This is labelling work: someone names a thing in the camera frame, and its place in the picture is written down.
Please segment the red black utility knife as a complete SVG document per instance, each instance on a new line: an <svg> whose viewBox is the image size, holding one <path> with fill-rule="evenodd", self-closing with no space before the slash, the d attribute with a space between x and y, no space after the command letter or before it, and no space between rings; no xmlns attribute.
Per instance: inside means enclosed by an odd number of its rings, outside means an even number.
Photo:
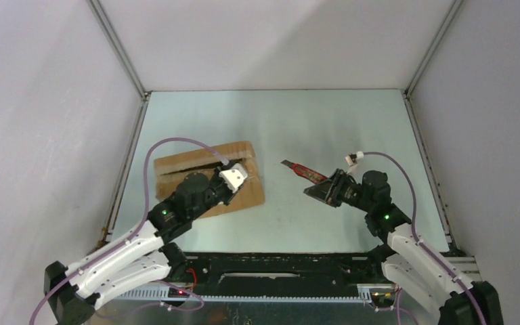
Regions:
<svg viewBox="0 0 520 325"><path fill-rule="evenodd" d="M290 162L289 160L283 160L281 164L291 169L299 177L307 179L314 184L319 184L328 179L325 175L318 173L313 169L310 169L304 165L297 164L295 162Z"/></svg>

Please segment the brown cardboard express box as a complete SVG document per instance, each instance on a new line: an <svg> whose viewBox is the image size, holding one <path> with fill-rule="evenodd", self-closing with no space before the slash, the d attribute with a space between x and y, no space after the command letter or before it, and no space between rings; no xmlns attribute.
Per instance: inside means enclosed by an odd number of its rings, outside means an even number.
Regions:
<svg viewBox="0 0 520 325"><path fill-rule="evenodd" d="M203 215L214 217L256 207L265 203L265 192L259 173L255 150L249 141L231 142L213 147L230 162L240 163L248 173L241 190L229 205L219 205ZM162 201L191 173L212 177L214 169L221 166L216 156L208 150L199 149L154 160L157 200Z"/></svg>

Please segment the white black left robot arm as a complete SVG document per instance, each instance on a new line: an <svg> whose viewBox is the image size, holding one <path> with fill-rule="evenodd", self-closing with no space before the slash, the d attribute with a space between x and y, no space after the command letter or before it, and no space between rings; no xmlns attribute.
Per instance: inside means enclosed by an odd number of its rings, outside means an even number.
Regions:
<svg viewBox="0 0 520 325"><path fill-rule="evenodd" d="M179 282L187 258L174 239L219 204L228 205L248 175L236 168L212 177L191 173L128 233L81 261L45 269L45 296L59 324L82 324L113 298L156 280Z"/></svg>

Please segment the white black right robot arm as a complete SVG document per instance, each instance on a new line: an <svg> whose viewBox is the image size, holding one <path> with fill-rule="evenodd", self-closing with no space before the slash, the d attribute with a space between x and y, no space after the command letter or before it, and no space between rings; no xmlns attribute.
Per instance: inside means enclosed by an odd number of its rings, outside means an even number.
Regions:
<svg viewBox="0 0 520 325"><path fill-rule="evenodd" d="M338 169L304 193L331 207L365 212L368 230L382 241L366 266L373 282L395 283L438 324L503 324L497 290L470 278L413 232L411 219L391 200L386 173L367 171L358 183Z"/></svg>

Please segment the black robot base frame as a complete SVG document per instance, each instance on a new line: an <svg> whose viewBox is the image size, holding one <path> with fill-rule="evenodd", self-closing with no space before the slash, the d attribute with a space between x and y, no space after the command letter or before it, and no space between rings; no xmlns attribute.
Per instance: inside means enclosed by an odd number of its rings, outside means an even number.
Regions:
<svg viewBox="0 0 520 325"><path fill-rule="evenodd" d="M404 290L425 308L439 311L459 293L455 278L439 266L418 263L382 244L368 253L188 253L160 287L151 280L126 292L129 299L180 304L192 289L206 302L392 304Z"/></svg>

